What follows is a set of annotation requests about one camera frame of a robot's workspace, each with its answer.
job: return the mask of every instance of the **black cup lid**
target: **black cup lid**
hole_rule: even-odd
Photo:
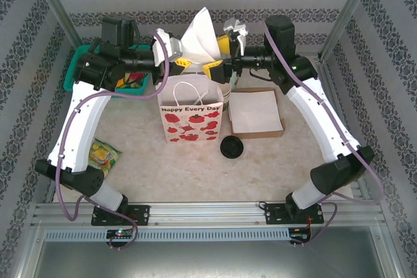
[[[220,144],[220,151],[226,158],[235,159],[243,152],[243,142],[235,136],[224,137]]]

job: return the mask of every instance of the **teal basket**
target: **teal basket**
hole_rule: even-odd
[[[74,84],[74,74],[76,73],[78,59],[81,57],[81,55],[86,53],[89,50],[89,48],[90,48],[90,45],[82,45],[77,48],[75,54],[72,56],[70,67],[68,68],[68,72],[66,73],[65,80],[64,80],[64,89],[66,91],[72,91],[72,86]],[[149,50],[150,48],[151,47],[149,45],[139,45],[138,47],[138,49],[147,49],[147,50]],[[133,94],[133,95],[139,96],[140,94],[143,94],[143,92],[145,91],[148,80],[149,80],[149,74],[147,74],[143,78],[141,88],[116,88],[115,92],[120,92],[123,94]]]

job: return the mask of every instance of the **bag handle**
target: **bag handle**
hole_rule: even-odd
[[[176,84],[175,84],[175,86],[174,86],[174,89],[173,89],[173,91],[172,91],[173,96],[174,96],[174,99],[175,99],[175,103],[176,103],[177,105],[179,105],[179,103],[178,103],[177,97],[175,96],[175,89],[176,89],[176,88],[177,88],[177,86],[178,86],[178,85],[180,85],[180,84],[187,84],[187,85],[189,85],[189,86],[193,87],[193,88],[194,88],[194,90],[195,90],[195,92],[197,93],[198,100],[200,100],[201,105],[203,105],[203,101],[202,101],[202,99],[201,99],[201,96],[200,96],[200,95],[199,95],[199,93],[198,93],[198,90],[197,90],[197,89],[196,89],[193,85],[191,85],[190,83],[187,83],[186,81],[179,81],[178,83],[176,83]]]

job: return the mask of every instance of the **beige floor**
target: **beige floor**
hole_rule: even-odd
[[[274,84],[246,72],[238,86]],[[304,184],[310,169],[324,161],[298,109],[279,89],[278,96],[278,109],[285,119],[284,136],[243,140],[244,152],[235,160],[222,156],[219,141],[168,145],[155,98],[111,99],[95,135],[123,152],[107,177],[108,183],[130,202],[284,200]],[[230,134],[228,114],[223,116],[221,134]],[[341,192],[352,196],[349,186]],[[66,202],[79,196],[64,188],[63,195]]]

